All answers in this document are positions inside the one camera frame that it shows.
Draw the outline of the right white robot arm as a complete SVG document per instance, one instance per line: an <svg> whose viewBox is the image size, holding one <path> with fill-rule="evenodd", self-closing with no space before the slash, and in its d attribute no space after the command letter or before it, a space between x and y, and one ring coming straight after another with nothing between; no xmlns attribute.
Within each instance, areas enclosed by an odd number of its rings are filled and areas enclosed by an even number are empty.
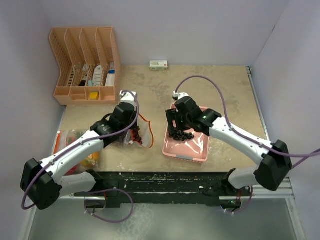
<svg viewBox="0 0 320 240"><path fill-rule="evenodd" d="M194 130L207 137L218 139L249 157L254 167L231 169L222 180L222 190L228 196L240 189L261 185L269 191L276 191L289 171L292 161L288 156L286 143L271 142L227 122L227 119L213 109L201 110L189 96L181 97L174 107L165 111L167 134L175 141L186 141L187 130Z"/></svg>

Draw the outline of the dark black grape bunch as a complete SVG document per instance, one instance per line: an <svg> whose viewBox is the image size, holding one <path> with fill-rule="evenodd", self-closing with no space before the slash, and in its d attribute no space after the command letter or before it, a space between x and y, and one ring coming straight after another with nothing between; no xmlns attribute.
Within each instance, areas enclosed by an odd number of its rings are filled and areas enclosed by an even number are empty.
<svg viewBox="0 0 320 240"><path fill-rule="evenodd" d="M174 141L180 141L180 142L193 140L195 138L195 135L192 134L191 132L185 132L181 130L170 132L168 135L169 135L169 138L173 139Z"/></svg>

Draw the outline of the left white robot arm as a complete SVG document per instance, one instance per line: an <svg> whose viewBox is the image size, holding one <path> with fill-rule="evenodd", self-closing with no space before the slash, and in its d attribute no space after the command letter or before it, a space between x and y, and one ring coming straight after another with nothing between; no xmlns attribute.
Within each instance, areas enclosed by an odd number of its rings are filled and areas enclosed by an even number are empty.
<svg viewBox="0 0 320 240"><path fill-rule="evenodd" d="M69 194L101 194L105 189L104 180L95 171L86 170L76 175L67 175L67 172L89 155L117 142L137 125L139 113L138 103L121 102L111 114L95 122L78 140L61 151L41 161L28 160L20 182L24 192L21 208L44 210L59 197Z"/></svg>

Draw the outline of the red purple grape bunch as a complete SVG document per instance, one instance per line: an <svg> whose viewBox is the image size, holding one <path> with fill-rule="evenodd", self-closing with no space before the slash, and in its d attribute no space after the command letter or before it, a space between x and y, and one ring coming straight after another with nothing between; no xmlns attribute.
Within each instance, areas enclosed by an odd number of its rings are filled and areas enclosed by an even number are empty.
<svg viewBox="0 0 320 240"><path fill-rule="evenodd" d="M142 137L140 136L140 127L138 125L133 126L127 131L124 136L123 143L126 145L132 145L133 143L138 143L142 145Z"/></svg>

